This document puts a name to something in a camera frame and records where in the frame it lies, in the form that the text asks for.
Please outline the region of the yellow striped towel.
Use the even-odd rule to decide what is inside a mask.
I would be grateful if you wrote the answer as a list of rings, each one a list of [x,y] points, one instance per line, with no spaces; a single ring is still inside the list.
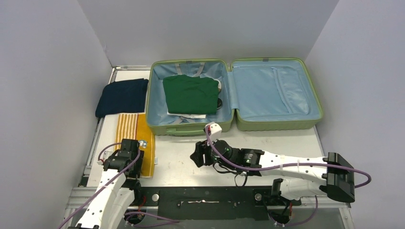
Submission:
[[[133,139],[139,142],[144,152],[141,167],[141,177],[152,178],[155,168],[155,135],[146,122],[145,113],[121,113],[118,115],[115,142]]]

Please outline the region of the white shirt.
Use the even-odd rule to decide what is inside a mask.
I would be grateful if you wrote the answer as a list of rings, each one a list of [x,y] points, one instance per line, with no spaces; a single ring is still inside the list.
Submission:
[[[206,114],[176,114],[176,113],[170,113],[169,111],[167,111],[167,115],[179,116],[179,117],[188,118],[188,119],[205,119],[207,117]]]

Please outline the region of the black round cosmetic jar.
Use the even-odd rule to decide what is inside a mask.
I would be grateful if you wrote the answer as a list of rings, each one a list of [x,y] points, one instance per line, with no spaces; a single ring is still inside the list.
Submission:
[[[219,110],[223,106],[223,102],[221,98],[218,98],[217,100],[217,110]]]

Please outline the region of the green suitcase with blue lining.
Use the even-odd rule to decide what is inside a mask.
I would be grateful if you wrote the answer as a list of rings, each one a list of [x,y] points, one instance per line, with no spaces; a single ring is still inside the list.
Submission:
[[[164,78],[173,75],[219,80],[223,106],[205,119],[167,115]],[[146,122],[156,135],[202,135],[207,123],[228,131],[310,129],[323,110],[304,62],[298,58],[242,58],[159,61],[149,77]]]

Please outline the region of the dark green cloth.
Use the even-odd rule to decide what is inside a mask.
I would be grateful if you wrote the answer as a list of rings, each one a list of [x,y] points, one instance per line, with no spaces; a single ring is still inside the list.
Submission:
[[[213,115],[217,112],[218,81],[209,77],[173,75],[162,81],[169,113]]]

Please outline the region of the white oval lotion bottle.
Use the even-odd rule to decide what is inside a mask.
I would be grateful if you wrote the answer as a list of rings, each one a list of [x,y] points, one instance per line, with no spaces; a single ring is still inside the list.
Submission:
[[[216,82],[218,82],[217,88],[218,88],[218,92],[220,93],[222,90],[222,84],[219,80],[215,80]]]

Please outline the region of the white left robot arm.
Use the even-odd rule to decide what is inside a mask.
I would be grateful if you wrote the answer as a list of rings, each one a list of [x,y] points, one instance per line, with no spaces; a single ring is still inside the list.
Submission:
[[[81,218],[73,229],[116,229],[130,205],[142,201],[140,175],[144,151],[138,140],[125,139],[109,155],[106,146],[99,153],[97,163],[102,166],[101,178],[95,193],[65,219],[71,220],[79,211]]]

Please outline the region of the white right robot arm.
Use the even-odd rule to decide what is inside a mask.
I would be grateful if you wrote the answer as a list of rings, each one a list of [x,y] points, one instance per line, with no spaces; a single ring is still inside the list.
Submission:
[[[197,167],[219,165],[243,176],[276,176],[270,191],[276,204],[309,196],[327,196],[343,203],[355,201],[353,166],[338,153],[293,157],[260,149],[233,148],[218,140],[213,145],[208,141],[197,142],[190,159]]]

